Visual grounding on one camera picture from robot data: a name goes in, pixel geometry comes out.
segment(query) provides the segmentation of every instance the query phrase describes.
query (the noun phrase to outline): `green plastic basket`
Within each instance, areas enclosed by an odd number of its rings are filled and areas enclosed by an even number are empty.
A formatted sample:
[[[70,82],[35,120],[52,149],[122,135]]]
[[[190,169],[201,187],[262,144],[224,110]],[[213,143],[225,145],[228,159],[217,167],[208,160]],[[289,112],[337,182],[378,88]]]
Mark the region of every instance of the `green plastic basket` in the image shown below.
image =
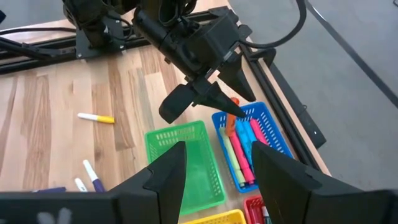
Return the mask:
[[[148,162],[157,159],[178,141],[185,141],[187,146],[187,178],[180,215],[224,203],[224,186],[202,121],[146,133]]]

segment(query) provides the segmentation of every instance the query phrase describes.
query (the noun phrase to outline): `red basket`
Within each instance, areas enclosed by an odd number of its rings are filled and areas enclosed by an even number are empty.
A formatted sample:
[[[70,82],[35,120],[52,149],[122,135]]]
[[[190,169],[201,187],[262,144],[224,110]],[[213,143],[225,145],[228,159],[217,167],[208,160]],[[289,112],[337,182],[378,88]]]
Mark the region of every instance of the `red basket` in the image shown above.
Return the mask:
[[[266,224],[262,216],[264,202],[261,195],[245,198],[243,201],[244,214],[248,224]]]

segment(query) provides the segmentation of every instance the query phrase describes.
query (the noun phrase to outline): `blue plastic basket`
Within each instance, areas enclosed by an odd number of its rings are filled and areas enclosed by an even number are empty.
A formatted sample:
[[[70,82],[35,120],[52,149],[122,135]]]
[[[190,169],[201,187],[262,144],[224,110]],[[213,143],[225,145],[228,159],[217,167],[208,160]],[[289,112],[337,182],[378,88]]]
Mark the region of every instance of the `blue plastic basket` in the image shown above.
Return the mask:
[[[249,105],[242,106],[241,108],[247,115],[243,119],[238,118],[238,120],[249,121],[250,119],[256,119],[259,122],[261,131],[265,135],[266,140],[267,140],[268,144],[270,145],[270,147],[293,158],[292,153],[290,152],[289,148],[287,147],[286,142],[285,142],[284,138],[282,137],[282,134],[280,133],[278,126],[275,124],[275,121],[272,119],[272,116],[271,116],[269,110],[267,109],[267,106],[265,103],[263,103],[263,102],[251,103]],[[235,172],[233,170],[231,161],[229,160],[229,157],[228,157],[228,152],[224,146],[223,139],[218,130],[220,127],[226,126],[226,113],[218,112],[218,113],[213,114],[213,116],[211,118],[212,118],[213,124],[216,128],[218,140],[221,144],[221,148],[223,149],[224,156],[225,156],[226,162],[229,167],[229,171],[231,172],[231,175],[232,175],[232,178],[234,180],[237,190],[241,193],[246,193],[246,192],[258,189],[258,185],[256,183],[254,183],[252,185],[247,184],[244,187],[239,186],[239,182],[235,176]]]

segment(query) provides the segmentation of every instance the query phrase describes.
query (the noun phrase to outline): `plastic basket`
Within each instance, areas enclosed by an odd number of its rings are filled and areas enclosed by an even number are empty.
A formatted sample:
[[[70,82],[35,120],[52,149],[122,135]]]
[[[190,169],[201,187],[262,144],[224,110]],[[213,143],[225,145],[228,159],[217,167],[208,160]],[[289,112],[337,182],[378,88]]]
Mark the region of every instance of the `plastic basket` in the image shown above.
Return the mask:
[[[187,178],[180,214],[225,202],[224,186],[202,121],[148,132],[145,135],[148,162],[157,159],[178,141],[185,141],[187,146]]]
[[[251,103],[249,105],[242,106],[241,108],[247,115],[243,119],[238,118],[238,120],[249,121],[250,119],[256,119],[259,122],[261,131],[265,135],[266,140],[267,140],[268,144],[270,145],[270,147],[273,147],[274,149],[278,150],[279,152],[282,152],[282,153],[290,156],[291,158],[293,158],[292,153],[289,151],[289,148],[287,147],[286,142],[278,129],[278,126],[276,125],[275,121],[272,119],[272,116],[271,116],[269,110],[267,109],[267,106],[265,103],[263,103],[263,102]],[[218,130],[220,127],[226,126],[226,113],[225,112],[217,112],[217,113],[213,114],[213,116],[211,118],[212,118],[213,124],[216,128],[218,140],[221,144],[221,148],[223,149],[224,156],[225,156],[225,159],[226,159],[228,167],[229,167],[229,171],[232,175],[232,178],[234,180],[237,190],[241,193],[246,193],[246,192],[258,189],[258,185],[256,183],[254,183],[252,185],[246,184],[244,187],[239,186],[239,182],[235,176],[235,172],[233,170],[231,161],[228,157],[228,152],[224,146],[223,139]]]
[[[184,224],[246,224],[242,211],[239,209],[212,215]]]
[[[262,215],[263,206],[264,202],[261,195],[252,196],[244,199],[243,208],[248,224],[265,224],[265,219]]]

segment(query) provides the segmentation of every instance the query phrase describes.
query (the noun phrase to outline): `wooden tabletop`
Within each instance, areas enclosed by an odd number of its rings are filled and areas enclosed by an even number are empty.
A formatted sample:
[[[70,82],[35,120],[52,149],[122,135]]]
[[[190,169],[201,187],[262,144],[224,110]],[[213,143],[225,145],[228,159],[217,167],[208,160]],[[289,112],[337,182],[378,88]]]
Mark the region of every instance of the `wooden tabletop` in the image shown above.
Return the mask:
[[[227,0],[201,1],[195,11],[229,6]],[[35,25],[71,27],[67,21]],[[13,34],[5,37],[33,42],[69,35]],[[292,119],[306,140],[322,171],[329,174],[291,106],[262,63]],[[257,101],[268,101],[246,61],[243,70]],[[243,207],[243,199],[259,192],[239,194],[217,140],[211,116],[217,110],[204,106],[189,107],[173,124],[158,114],[162,100],[179,84],[184,75],[152,46],[123,53],[76,60],[48,67],[26,70],[0,77],[0,190],[26,191],[65,186],[78,191],[74,178],[79,177],[93,190],[82,161],[95,167],[106,189],[111,189],[147,165],[144,135],[148,131],[176,124],[202,120],[228,195],[225,204],[181,218],[181,222]],[[210,80],[217,81],[216,74]],[[221,89],[242,99],[223,82]],[[77,113],[111,115],[116,123],[103,124],[82,120]]]

